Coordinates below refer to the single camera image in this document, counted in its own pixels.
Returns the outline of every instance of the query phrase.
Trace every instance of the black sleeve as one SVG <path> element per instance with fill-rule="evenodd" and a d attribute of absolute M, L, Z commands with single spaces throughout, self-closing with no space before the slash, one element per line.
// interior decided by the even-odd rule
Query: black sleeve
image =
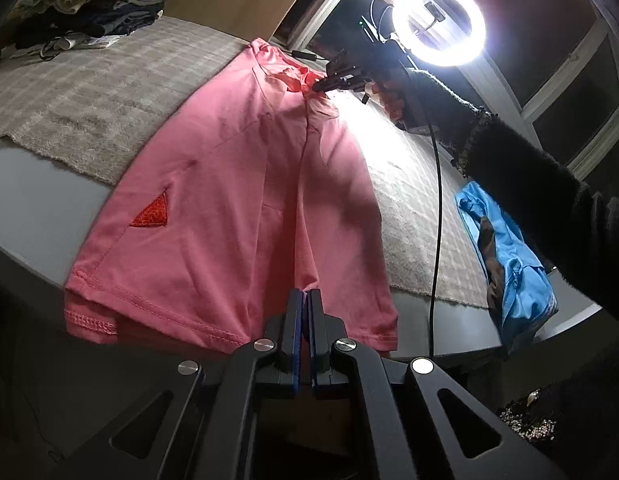
<path fill-rule="evenodd" d="M 499 119 L 465 151 L 474 178 L 564 278 L 619 320 L 619 199 L 606 202 Z"/>

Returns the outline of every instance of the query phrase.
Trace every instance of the silver screw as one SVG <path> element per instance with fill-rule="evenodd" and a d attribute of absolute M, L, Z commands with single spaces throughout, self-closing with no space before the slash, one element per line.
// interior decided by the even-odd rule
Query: silver screw
<path fill-rule="evenodd" d="M 274 348 L 274 342 L 271 339 L 263 338 L 254 341 L 254 350 L 257 352 L 269 352 Z"/>
<path fill-rule="evenodd" d="M 195 361 L 183 361 L 178 365 L 178 373 L 181 375 L 192 375 L 198 371 L 198 364 Z"/>
<path fill-rule="evenodd" d="M 433 370 L 433 363 L 429 359 L 419 357 L 412 361 L 412 369 L 421 375 L 426 375 Z"/>
<path fill-rule="evenodd" d="M 344 337 L 336 341 L 336 348 L 341 352 L 351 352 L 356 348 L 356 341 L 350 339 L 349 337 Z"/>

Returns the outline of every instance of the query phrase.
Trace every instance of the glowing white ring light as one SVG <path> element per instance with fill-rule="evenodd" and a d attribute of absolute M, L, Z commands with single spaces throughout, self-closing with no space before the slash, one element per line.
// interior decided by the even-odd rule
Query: glowing white ring light
<path fill-rule="evenodd" d="M 430 0 L 394 0 L 392 20 L 398 39 L 403 46 L 410 49 L 416 57 L 423 61 L 439 66 L 462 65 L 477 57 L 485 45 L 487 31 L 485 30 L 483 14 L 474 0 L 456 0 L 469 16 L 471 34 L 461 43 L 446 50 L 438 50 L 423 44 L 409 26 L 409 16 L 415 14 L 415 9 L 422 13 L 423 4 L 428 1 Z"/>

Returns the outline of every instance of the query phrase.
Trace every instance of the person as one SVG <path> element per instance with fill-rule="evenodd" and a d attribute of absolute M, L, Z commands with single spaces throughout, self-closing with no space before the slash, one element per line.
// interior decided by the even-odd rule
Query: person
<path fill-rule="evenodd" d="M 439 129 L 435 134 L 466 177 L 476 180 L 535 241 L 563 277 L 619 321 L 619 199 L 606 200 L 496 114 L 464 101 L 428 72 L 410 74 Z M 374 90 L 400 120 L 406 79 Z M 530 441 L 571 478 L 619 478 L 619 346 L 571 378 L 509 406 L 538 436 Z"/>

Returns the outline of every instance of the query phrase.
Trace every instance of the dark folded clothing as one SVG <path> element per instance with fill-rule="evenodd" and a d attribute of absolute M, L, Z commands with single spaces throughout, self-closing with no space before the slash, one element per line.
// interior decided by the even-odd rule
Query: dark folded clothing
<path fill-rule="evenodd" d="M 139 6 L 127 0 L 91 0 L 76 14 L 63 14 L 51 7 L 43 14 L 27 18 L 12 41 L 16 48 L 28 48 L 70 32 L 81 32 L 93 38 L 127 35 L 154 23 L 165 0 L 154 1 L 154 4 Z"/>

